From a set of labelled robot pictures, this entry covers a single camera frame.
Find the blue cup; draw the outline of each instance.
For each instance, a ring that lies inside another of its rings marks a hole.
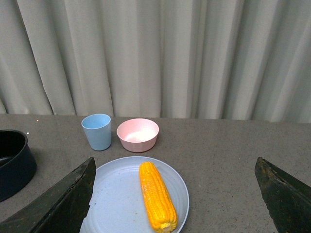
[[[111,118],[106,114],[93,114],[81,122],[93,150],[105,150],[111,144]]]

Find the light blue plate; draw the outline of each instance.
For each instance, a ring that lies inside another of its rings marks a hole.
[[[145,161],[155,164],[177,211],[179,233],[189,211],[189,194],[181,176],[166,163],[133,156],[113,160],[96,171],[90,209],[80,233],[154,233],[149,225],[140,189],[138,168]]]

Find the countertop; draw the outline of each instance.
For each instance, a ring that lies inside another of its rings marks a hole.
[[[34,178],[0,202],[0,221],[40,196],[89,157],[96,167],[127,156],[146,156],[172,166],[185,181],[190,209],[186,232],[277,232],[261,197],[254,167],[263,157],[311,185],[311,124],[265,121],[151,118],[160,132],[143,153],[125,150],[117,127],[131,117],[112,117],[112,144],[89,146],[84,116],[0,115],[0,129],[27,134],[37,162]]]

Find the curtain fold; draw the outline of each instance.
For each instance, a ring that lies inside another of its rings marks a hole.
[[[311,123],[311,1],[2,0],[0,113]]]

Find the corn on the cob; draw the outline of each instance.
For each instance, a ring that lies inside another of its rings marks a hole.
[[[157,233],[169,233],[178,223],[177,213],[167,187],[152,162],[139,166],[139,178],[147,216]]]

